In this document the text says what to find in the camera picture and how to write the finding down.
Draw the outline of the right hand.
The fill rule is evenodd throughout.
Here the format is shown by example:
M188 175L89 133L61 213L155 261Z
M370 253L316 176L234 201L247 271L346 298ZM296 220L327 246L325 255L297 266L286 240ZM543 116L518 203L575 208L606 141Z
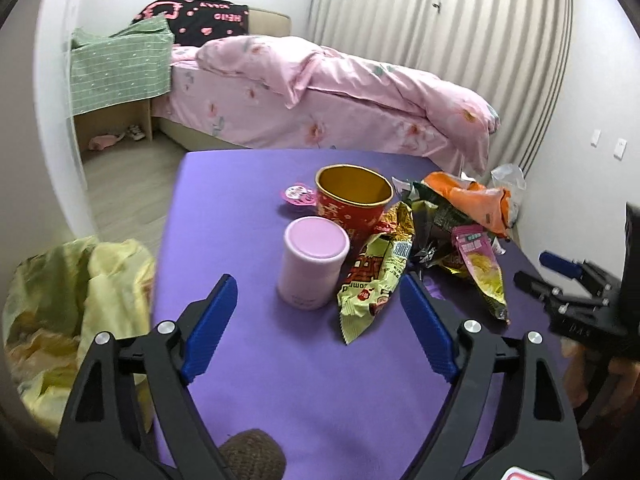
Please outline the right hand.
M588 401L590 390L600 390L608 379L614 377L617 382L605 397L600 416L611 415L623 420L634 411L639 402L638 362L612 358L608 361L608 370L604 370L604 362L598 362L594 352L567 338L561 339L561 351L562 356L568 359L563 385L573 408L580 408Z

